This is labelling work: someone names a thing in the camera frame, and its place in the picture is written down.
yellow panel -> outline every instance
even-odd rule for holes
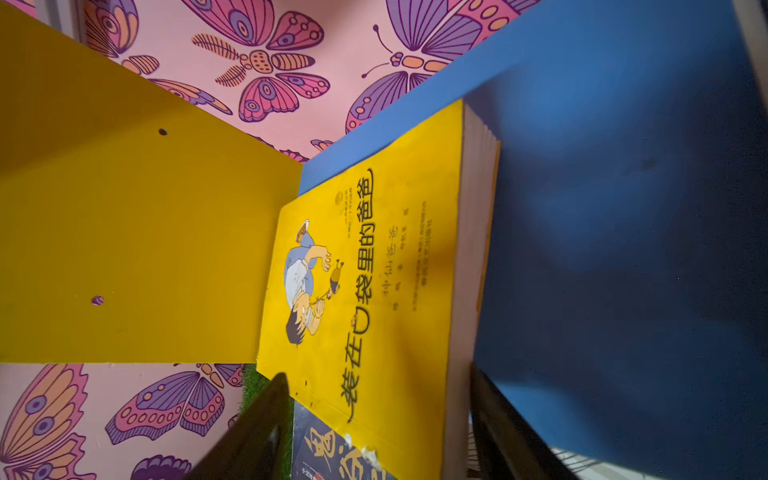
[[[0,361],[254,361],[301,166],[5,2],[0,52]]]

blue board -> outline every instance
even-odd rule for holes
[[[549,444],[768,474],[768,121],[727,0],[544,0],[304,168],[460,97],[502,140],[476,360]]]

cartoon boy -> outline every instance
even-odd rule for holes
[[[331,267],[331,254],[328,253],[327,248],[315,245],[308,231],[309,228],[309,220],[305,221],[299,228],[296,242],[301,247],[292,248],[288,252],[284,275],[286,300],[288,300],[288,306],[291,308],[286,324],[286,333],[288,334],[288,341],[295,345],[299,345],[304,340],[305,331],[309,331],[310,335],[317,333],[317,328],[325,311],[326,298],[329,299],[334,293],[329,290],[315,303],[310,302],[310,296],[315,286],[312,269],[319,259],[323,263],[323,270],[327,272]]]

yellow board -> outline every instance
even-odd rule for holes
[[[272,251],[257,368],[396,478],[440,476],[462,112],[286,205]]]
[[[0,51],[0,361],[254,361],[301,166],[5,2]]]

blue surface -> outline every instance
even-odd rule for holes
[[[730,3],[544,0],[302,191],[464,95],[502,140],[479,366],[552,445],[767,477],[768,121]]]

